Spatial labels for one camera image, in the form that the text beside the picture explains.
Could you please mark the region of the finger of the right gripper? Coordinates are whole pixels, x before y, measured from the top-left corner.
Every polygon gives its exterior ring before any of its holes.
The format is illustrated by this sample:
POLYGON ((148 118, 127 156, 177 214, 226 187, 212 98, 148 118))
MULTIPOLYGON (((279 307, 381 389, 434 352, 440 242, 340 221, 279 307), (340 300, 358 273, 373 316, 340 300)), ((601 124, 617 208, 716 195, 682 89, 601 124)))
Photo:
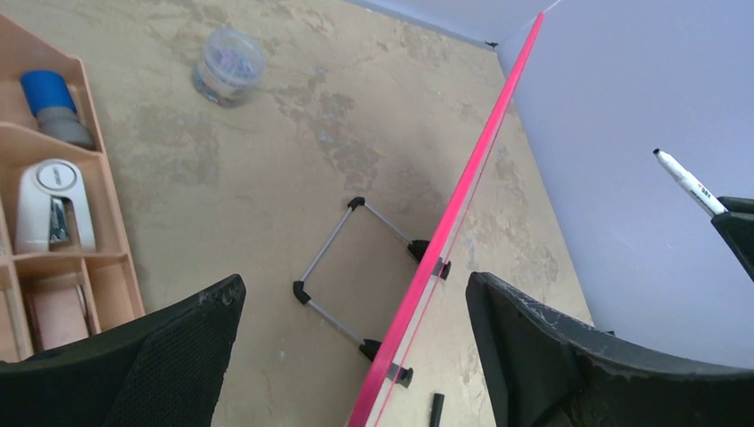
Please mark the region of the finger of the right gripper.
POLYGON ((753 199, 720 197, 718 201, 727 211, 712 217, 710 223, 753 279, 753 199))

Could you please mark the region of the white marker pen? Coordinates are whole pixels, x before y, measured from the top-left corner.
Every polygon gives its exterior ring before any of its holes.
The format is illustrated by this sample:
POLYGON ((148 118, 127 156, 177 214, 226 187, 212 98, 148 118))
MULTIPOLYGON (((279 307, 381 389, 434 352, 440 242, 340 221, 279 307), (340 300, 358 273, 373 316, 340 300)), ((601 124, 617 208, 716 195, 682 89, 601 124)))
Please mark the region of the white marker pen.
POLYGON ((653 155, 676 184, 709 216, 724 214, 728 209, 671 154, 654 149, 653 155))

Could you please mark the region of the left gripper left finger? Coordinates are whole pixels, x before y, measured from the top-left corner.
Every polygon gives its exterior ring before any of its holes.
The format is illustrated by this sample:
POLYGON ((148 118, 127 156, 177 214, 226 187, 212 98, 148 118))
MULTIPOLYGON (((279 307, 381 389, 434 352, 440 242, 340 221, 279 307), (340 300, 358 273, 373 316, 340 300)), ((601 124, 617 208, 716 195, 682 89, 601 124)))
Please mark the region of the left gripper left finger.
POLYGON ((233 274, 106 332, 1 365, 3 426, 209 426, 244 307, 233 274))

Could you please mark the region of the black marker cap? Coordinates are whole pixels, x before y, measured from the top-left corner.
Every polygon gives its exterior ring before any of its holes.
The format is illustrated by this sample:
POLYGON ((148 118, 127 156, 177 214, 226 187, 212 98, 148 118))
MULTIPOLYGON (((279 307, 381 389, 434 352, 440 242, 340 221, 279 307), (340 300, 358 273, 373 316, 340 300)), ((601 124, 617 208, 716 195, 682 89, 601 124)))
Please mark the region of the black marker cap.
POLYGON ((442 393, 434 393, 432 396, 432 402, 429 414, 429 427, 439 427, 445 402, 445 395, 442 393))

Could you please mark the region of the red-framed whiteboard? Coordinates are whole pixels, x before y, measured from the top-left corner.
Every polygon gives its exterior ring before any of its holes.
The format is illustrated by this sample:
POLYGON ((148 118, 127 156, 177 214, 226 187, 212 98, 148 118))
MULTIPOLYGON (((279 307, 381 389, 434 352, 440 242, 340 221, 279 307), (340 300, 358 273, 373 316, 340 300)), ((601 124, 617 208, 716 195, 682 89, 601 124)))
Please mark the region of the red-framed whiteboard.
POLYGON ((515 106, 592 320, 671 355, 753 365, 753 284, 651 158, 753 193, 750 1, 372 1, 509 71, 545 18, 515 106))

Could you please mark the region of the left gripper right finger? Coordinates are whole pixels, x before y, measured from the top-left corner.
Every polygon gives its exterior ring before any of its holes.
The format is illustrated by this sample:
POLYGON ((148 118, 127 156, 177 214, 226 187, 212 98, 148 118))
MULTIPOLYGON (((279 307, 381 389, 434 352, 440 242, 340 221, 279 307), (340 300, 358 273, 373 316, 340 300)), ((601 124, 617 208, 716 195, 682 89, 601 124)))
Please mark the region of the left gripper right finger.
POLYGON ((466 288, 500 426, 750 426, 753 373, 600 331, 489 272, 466 288))

